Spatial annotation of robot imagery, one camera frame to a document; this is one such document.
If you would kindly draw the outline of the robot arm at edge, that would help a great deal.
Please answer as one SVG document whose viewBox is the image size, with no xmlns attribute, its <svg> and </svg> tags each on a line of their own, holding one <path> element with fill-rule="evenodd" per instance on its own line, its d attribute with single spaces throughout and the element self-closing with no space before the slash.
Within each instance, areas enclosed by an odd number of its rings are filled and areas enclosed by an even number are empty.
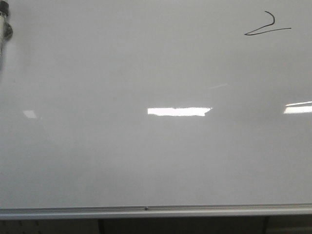
<svg viewBox="0 0 312 234">
<path fill-rule="evenodd" d="M 12 37 L 13 28 L 9 23 L 10 5 L 7 0 L 0 0 L 0 66 L 3 64 L 4 47 Z"/>
</svg>

